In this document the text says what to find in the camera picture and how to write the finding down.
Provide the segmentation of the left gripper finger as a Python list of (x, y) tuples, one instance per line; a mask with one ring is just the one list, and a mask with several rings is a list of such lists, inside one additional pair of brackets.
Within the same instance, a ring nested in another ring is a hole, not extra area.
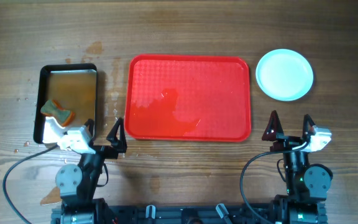
[(94, 136), (94, 120), (88, 119), (85, 123), (85, 126), (88, 128), (90, 136), (93, 137)]
[(118, 118), (114, 126), (106, 136), (111, 146), (126, 146), (126, 135), (124, 132), (124, 119)]

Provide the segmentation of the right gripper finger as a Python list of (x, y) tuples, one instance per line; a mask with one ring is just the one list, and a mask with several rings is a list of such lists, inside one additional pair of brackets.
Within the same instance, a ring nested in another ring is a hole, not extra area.
[(283, 139), (283, 136), (284, 136), (284, 132), (282, 129), (280, 119), (278, 117), (278, 113), (276, 110), (273, 110), (270, 114), (268, 125), (264, 131), (262, 140), (278, 141), (279, 139)]
[(315, 125), (309, 114), (305, 114), (303, 117), (303, 130), (302, 130), (302, 138), (306, 139), (307, 135), (311, 132), (311, 128)]

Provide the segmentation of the orange green sponge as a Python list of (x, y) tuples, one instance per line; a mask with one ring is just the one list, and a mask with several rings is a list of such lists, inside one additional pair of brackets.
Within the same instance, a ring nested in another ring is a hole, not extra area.
[(68, 126), (75, 117), (74, 112), (62, 108), (56, 100), (48, 100), (40, 112), (46, 117), (53, 117), (62, 127)]

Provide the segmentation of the white plate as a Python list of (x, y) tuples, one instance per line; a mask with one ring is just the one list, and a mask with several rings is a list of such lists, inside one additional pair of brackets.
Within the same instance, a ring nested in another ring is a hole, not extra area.
[(298, 52), (276, 49), (259, 60), (255, 78), (267, 96), (278, 101), (295, 101), (311, 90), (314, 73), (309, 61)]

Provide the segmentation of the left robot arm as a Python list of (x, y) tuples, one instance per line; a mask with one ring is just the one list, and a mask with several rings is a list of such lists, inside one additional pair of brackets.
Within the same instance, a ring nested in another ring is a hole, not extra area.
[(52, 211), (52, 224), (117, 223), (117, 216), (105, 199), (95, 199), (94, 193), (103, 186), (98, 180), (108, 171), (105, 160), (117, 159), (127, 150), (124, 120), (118, 118), (107, 135), (109, 146), (94, 144), (93, 128), (94, 121), (89, 119), (84, 125), (67, 130), (58, 142), (60, 148), (70, 149), (81, 157), (77, 165), (65, 165), (55, 176), (62, 206)]

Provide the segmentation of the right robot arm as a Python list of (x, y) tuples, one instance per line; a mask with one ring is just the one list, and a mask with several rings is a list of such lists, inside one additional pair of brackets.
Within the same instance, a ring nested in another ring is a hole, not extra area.
[(331, 141), (328, 128), (317, 126), (306, 114), (302, 136), (286, 136), (276, 111), (272, 111), (263, 141), (271, 141), (270, 152), (282, 154), (286, 195), (276, 195), (268, 208), (273, 223), (327, 223), (324, 201), (333, 179), (332, 171), (322, 164), (310, 164), (308, 156)]

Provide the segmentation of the red plastic tray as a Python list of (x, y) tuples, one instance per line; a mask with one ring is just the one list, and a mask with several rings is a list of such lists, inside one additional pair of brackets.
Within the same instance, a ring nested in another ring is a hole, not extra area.
[(135, 139), (245, 141), (249, 66), (240, 57), (138, 55), (129, 65), (124, 126)]

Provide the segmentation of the black metal water pan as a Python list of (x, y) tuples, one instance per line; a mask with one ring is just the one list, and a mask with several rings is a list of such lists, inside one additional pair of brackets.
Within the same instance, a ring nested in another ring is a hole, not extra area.
[[(37, 106), (35, 111), (33, 140), (37, 144), (54, 143), (66, 130), (84, 125), (87, 120), (96, 121), (98, 72), (92, 63), (46, 65), (41, 68)], [(40, 112), (48, 100), (74, 112), (74, 118), (66, 127), (55, 127), (52, 117)]]

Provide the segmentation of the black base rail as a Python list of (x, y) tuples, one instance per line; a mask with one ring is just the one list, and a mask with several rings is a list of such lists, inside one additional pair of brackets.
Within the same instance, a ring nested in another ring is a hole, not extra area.
[(257, 204), (254, 208), (259, 216), (255, 216), (245, 205), (194, 207), (146, 207), (110, 206), (106, 212), (83, 210), (69, 212), (53, 209), (52, 223), (263, 223), (264, 217), (271, 223), (310, 223), (327, 224), (328, 216), (325, 205), (302, 205), (294, 208), (270, 208), (267, 204)]

